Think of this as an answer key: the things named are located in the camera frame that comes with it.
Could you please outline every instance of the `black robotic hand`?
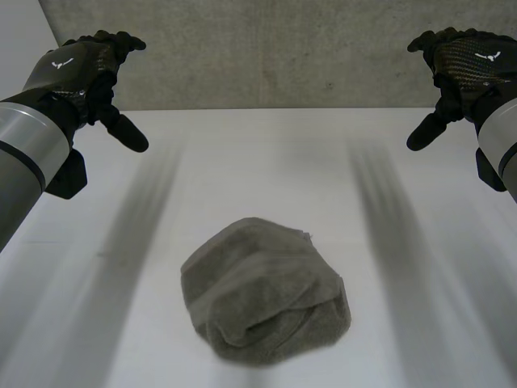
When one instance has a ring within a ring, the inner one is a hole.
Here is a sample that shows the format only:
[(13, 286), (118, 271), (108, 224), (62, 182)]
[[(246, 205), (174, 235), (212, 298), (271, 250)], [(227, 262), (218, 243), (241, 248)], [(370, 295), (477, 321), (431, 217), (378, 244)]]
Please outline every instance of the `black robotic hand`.
[[(517, 97), (517, 41), (509, 36), (454, 28), (424, 32), (408, 47), (423, 51), (441, 98), (435, 111), (411, 133), (407, 146), (414, 151), (431, 144), (447, 125), (466, 118), (477, 133), (488, 116)], [(506, 188), (481, 150), (476, 153), (479, 177), (493, 189)]]
[[(4, 101), (46, 115), (65, 134), (70, 149), (77, 129), (100, 120), (122, 144), (144, 152), (149, 147), (144, 134), (111, 104), (120, 65), (131, 51), (143, 49), (145, 43), (127, 32), (98, 31), (68, 40), (38, 61), (22, 93)], [(46, 192), (69, 199), (85, 186), (84, 159), (71, 150)]]
[(145, 136), (111, 105), (120, 65), (131, 51), (143, 49), (145, 43), (127, 32), (68, 40), (40, 59), (23, 90), (53, 93), (75, 108), (79, 128), (100, 120), (125, 146), (143, 152), (149, 146)]

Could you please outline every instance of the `white wall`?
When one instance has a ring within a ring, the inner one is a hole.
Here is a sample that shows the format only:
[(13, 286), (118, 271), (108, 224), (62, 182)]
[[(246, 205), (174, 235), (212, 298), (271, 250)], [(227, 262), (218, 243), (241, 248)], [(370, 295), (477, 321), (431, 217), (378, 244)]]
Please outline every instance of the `white wall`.
[[(517, 206), (477, 178), (470, 124), (406, 149), (426, 113), (130, 112), (142, 155), (81, 130), (89, 185), (45, 195), (0, 255), (0, 387), (512, 386), (498, 303), (515, 300)], [(310, 232), (341, 274), (336, 346), (250, 371), (196, 336), (179, 268), (249, 216)]]
[(0, 99), (18, 94), (56, 40), (37, 0), (0, 2)]

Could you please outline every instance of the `white table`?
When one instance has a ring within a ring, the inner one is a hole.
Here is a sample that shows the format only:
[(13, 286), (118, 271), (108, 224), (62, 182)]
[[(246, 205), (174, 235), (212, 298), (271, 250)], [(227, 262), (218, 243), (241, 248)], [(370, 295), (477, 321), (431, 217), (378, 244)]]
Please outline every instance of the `white table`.
[[(477, 178), (468, 123), (408, 151), (425, 114), (130, 112), (142, 155), (81, 130), (88, 186), (45, 195), (0, 256), (0, 387), (511, 387), (517, 205)], [(334, 347), (249, 370), (195, 334), (180, 266), (250, 216), (310, 232), (343, 277)]]

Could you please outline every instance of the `silver arm segment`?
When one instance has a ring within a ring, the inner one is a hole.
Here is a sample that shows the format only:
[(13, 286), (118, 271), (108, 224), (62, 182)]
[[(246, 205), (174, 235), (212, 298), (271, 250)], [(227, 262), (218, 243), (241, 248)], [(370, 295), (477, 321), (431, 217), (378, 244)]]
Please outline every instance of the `silver arm segment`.
[(505, 103), (481, 127), (479, 146), (517, 202), (517, 99)]
[(47, 116), (0, 103), (0, 251), (9, 242), (70, 152)]

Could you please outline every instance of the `towel fold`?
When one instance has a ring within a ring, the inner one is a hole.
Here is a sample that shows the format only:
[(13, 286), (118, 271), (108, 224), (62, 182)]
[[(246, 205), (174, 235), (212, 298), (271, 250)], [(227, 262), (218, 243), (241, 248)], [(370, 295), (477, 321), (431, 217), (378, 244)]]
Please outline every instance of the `towel fold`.
[(300, 230), (245, 218), (181, 273), (195, 330), (227, 360), (274, 364), (335, 343), (351, 323), (343, 279)]

